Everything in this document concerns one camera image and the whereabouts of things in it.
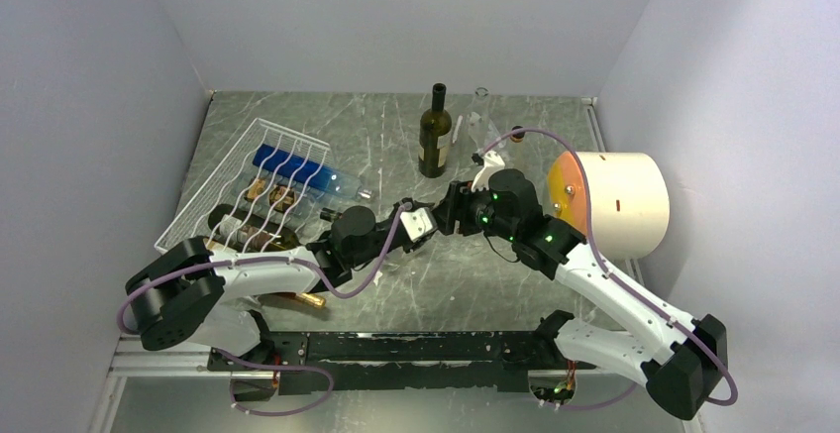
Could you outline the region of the gold foil wine bottle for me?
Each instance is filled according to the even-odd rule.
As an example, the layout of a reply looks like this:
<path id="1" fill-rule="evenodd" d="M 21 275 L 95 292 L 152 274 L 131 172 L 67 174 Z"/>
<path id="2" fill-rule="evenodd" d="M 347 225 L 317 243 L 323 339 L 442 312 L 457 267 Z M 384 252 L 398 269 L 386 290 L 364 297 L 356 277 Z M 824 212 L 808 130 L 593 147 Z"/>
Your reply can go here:
<path id="1" fill-rule="evenodd" d="M 323 309 L 326 306 L 326 299 L 318 294 L 306 292 L 277 292 L 273 293 L 272 296 L 287 300 L 293 300 L 316 309 Z"/>

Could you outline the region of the clear amber liquor bottle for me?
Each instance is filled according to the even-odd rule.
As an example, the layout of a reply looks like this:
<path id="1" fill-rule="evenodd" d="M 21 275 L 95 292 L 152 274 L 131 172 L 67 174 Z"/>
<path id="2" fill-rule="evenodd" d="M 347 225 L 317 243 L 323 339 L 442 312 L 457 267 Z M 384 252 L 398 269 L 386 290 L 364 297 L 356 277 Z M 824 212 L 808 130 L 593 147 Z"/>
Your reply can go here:
<path id="1" fill-rule="evenodd" d="M 511 133 L 509 135 L 509 141 L 512 144 L 519 144 L 522 143 L 525 139 L 526 132 L 524 131 L 522 126 L 514 126 L 511 128 Z"/>

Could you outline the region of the dark green wine bottle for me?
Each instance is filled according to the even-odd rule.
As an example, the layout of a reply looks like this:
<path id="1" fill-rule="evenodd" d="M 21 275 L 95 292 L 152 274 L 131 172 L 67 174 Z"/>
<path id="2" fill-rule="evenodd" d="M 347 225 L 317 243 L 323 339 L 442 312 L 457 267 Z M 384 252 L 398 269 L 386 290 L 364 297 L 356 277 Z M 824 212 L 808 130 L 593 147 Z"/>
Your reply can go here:
<path id="1" fill-rule="evenodd" d="M 435 83 L 432 87 L 431 107 L 420 119 L 418 169 L 428 178 L 444 174 L 447 156 L 451 147 L 453 122 L 445 109 L 447 87 Z"/>

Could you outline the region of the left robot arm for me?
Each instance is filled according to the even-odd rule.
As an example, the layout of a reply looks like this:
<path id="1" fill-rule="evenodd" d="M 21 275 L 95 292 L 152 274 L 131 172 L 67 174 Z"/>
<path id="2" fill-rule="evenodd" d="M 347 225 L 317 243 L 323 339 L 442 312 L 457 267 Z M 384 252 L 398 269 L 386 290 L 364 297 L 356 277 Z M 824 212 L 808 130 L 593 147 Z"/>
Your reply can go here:
<path id="1" fill-rule="evenodd" d="M 247 368 L 270 363 L 274 342 L 259 313 L 234 302 L 275 293 L 361 294 L 388 253 L 410 252 L 436 231 L 432 207 L 405 199 L 379 222 L 365 206 L 347 209 L 321 238 L 281 252 L 214 252 L 201 238 L 172 248 L 126 284 L 117 324 L 148 351 L 192 343 L 225 351 Z"/>

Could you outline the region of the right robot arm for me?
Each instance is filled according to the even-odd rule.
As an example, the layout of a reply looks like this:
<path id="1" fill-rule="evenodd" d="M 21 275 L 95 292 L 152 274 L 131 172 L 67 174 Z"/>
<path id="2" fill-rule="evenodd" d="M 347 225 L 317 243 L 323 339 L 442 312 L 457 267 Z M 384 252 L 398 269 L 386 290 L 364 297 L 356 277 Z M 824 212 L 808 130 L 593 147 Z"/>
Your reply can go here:
<path id="1" fill-rule="evenodd" d="M 511 244 L 517 260 L 592 302 L 620 326 L 596 328 L 569 313 L 543 320 L 537 360 L 606 369 L 643 386 L 667 413 L 691 420 L 724 378 L 727 333 L 711 314 L 696 318 L 659 298 L 612 264 L 572 225 L 544 213 L 536 189 L 517 169 L 453 182 L 432 210 L 438 230 L 482 234 Z"/>

